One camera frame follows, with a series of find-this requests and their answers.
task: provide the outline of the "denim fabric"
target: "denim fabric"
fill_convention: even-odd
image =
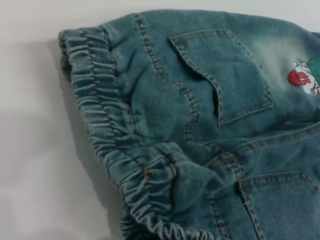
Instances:
[[[157,10],[59,44],[125,240],[320,239],[319,33]]]

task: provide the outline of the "denim jeans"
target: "denim jeans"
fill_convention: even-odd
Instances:
[[[320,34],[134,13],[59,34],[125,240],[320,239]]]

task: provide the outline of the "light blue denim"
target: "light blue denim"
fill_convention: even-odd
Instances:
[[[125,240],[320,239],[319,33],[157,10],[59,44]]]

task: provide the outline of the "cartoon embroidery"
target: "cartoon embroidery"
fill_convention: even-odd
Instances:
[[[312,96],[320,94],[320,56],[308,62],[294,60],[295,69],[288,75],[288,80],[296,86],[303,86],[303,90]]]

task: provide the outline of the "denim pants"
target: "denim pants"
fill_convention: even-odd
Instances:
[[[320,239],[320,34],[134,13],[59,34],[125,240]]]

